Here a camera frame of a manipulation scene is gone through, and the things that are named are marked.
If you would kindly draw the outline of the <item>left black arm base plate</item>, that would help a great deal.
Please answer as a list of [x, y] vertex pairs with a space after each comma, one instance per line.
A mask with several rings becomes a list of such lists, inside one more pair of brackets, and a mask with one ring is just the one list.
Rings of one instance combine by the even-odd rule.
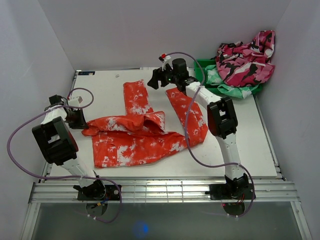
[[[120, 190], [117, 189], [115, 185], [106, 184], [105, 185], [105, 198], [107, 198], [109, 201], [119, 201], [120, 200]], [[83, 193], [78, 192], [77, 194], [77, 200], [78, 201], [102, 201], [105, 198], [96, 199], [93, 197], [87, 197]]]

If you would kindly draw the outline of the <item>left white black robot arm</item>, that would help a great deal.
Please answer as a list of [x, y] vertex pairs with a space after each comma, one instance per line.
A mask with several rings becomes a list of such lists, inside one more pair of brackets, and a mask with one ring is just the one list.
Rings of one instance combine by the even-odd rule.
[[32, 128], [39, 149], [49, 164], [67, 170], [72, 176], [80, 176], [75, 189], [84, 196], [100, 200], [106, 196], [106, 187], [94, 170], [77, 157], [79, 151], [70, 129], [86, 130], [82, 109], [65, 107], [66, 99], [60, 95], [49, 97], [50, 105], [45, 110], [44, 120]]

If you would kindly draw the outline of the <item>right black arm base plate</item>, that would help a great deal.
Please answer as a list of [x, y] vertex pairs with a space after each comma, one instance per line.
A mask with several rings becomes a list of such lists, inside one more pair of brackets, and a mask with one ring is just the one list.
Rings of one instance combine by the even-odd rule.
[[226, 183], [210, 184], [209, 190], [205, 194], [209, 195], [211, 200], [238, 200], [242, 198], [244, 200], [251, 200], [252, 198], [256, 198], [252, 183], [237, 189], [231, 188]]

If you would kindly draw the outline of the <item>orange white tie-dye trousers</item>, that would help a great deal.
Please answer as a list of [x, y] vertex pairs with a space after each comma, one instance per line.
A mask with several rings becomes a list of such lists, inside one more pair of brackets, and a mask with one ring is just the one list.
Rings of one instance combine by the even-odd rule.
[[208, 127], [197, 103], [178, 91], [165, 92], [188, 136], [165, 130], [165, 113], [154, 111], [144, 81], [123, 84], [125, 115], [105, 116], [87, 122], [82, 134], [91, 137], [96, 168], [153, 164], [188, 146], [204, 142]]

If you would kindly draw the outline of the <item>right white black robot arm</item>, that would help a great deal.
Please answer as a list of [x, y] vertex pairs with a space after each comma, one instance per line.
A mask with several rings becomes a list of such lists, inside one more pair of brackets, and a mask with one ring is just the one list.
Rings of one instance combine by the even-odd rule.
[[230, 97], [220, 97], [206, 89], [195, 77], [190, 76], [186, 61], [183, 58], [171, 60], [169, 55], [159, 57], [162, 66], [153, 70], [147, 83], [158, 89], [168, 84], [176, 85], [179, 92], [190, 97], [207, 110], [207, 123], [210, 133], [218, 141], [225, 168], [223, 184], [211, 184], [206, 194], [212, 200], [239, 201], [255, 198], [254, 185], [250, 174], [241, 164], [236, 143], [238, 119], [233, 101]]

